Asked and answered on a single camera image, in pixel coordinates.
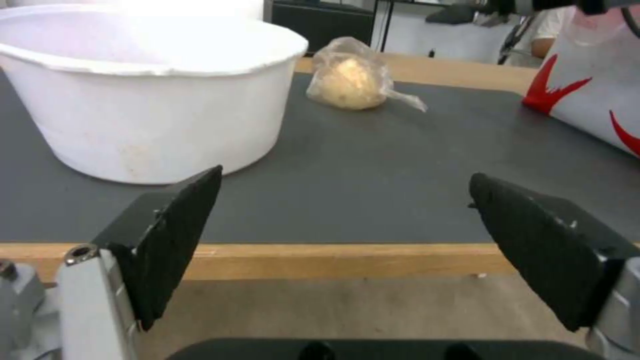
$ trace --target wooden table edge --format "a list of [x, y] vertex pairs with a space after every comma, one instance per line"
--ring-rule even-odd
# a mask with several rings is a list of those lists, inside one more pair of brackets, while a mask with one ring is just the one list
[[[504, 67], [425, 56], [384, 54], [396, 81], [525, 94], [534, 69]], [[296, 72], [312, 72], [310, 58]], [[427, 105], [429, 99], [423, 99]], [[54, 282], [71, 243], [3, 243], [0, 258], [29, 263], [45, 282]], [[477, 274], [514, 269], [495, 244], [399, 245], [199, 245], [186, 280], [336, 279]]]
[[[5, 243], [0, 258], [53, 282], [73, 243]], [[338, 279], [512, 272], [495, 244], [200, 244], [185, 280]]]

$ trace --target white shirt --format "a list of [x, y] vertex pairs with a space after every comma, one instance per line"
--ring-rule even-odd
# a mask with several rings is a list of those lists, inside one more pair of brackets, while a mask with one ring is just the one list
[[557, 38], [558, 35], [560, 35], [560, 30], [562, 30], [562, 25], [568, 10], [570, 10], [570, 8], [560, 8], [543, 12], [541, 14], [542, 22], [538, 26], [533, 40]]

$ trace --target bowl rim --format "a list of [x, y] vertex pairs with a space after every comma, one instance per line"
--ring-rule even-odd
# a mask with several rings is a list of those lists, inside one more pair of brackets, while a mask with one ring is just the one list
[[[135, 12], [123, 9], [115, 4], [49, 4], [49, 5], [33, 5], [33, 6], [19, 6], [16, 8], [6, 8], [0, 11], [0, 22], [5, 19], [11, 19], [29, 15], [41, 15], [50, 13], [67, 13], [67, 12], [101, 12], [101, 13], [130, 13], [135, 15]], [[300, 34], [278, 26], [263, 22], [257, 19], [239, 18], [240, 21], [246, 22], [261, 22], [266, 26], [272, 26], [280, 28], [281, 31], [287, 31], [290, 35], [297, 37], [299, 40], [299, 48], [293, 52], [290, 56], [285, 58], [278, 58], [275, 60], [267, 61], [264, 63], [258, 63], [252, 67], [238, 68], [232, 70], [211, 70], [211, 69], [198, 69], [187, 68], [180, 66], [173, 66], [167, 64], [151, 64], [151, 63], [132, 63], [126, 61], [104, 61], [104, 60], [89, 60], [82, 58], [72, 58], [68, 56], [59, 56], [45, 54], [38, 51], [27, 50], [20, 47], [15, 47], [0, 42], [0, 56], [13, 58], [16, 60], [25, 61], [35, 65], [43, 66], [47, 69], [63, 71], [63, 72], [80, 72], [86, 74], [103, 74], [103, 75], [116, 75], [116, 76], [193, 76], [193, 77], [207, 77], [207, 76], [233, 76], [251, 74], [259, 70], [272, 67], [281, 63], [286, 63], [291, 60], [301, 58], [308, 49], [308, 40]]]

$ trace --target plastic bag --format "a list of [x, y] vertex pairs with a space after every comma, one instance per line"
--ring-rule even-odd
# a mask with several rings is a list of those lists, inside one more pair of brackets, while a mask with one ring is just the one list
[[394, 81], [380, 54], [351, 37], [336, 38], [313, 58], [314, 77], [307, 96], [342, 109], [376, 107], [390, 97], [426, 111], [414, 95], [394, 90]]

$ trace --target dough ball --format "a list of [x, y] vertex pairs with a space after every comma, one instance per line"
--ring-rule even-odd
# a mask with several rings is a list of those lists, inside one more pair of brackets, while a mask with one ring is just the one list
[[385, 102], [378, 77], [358, 58], [343, 60], [318, 76], [318, 95], [339, 108], [362, 110]]

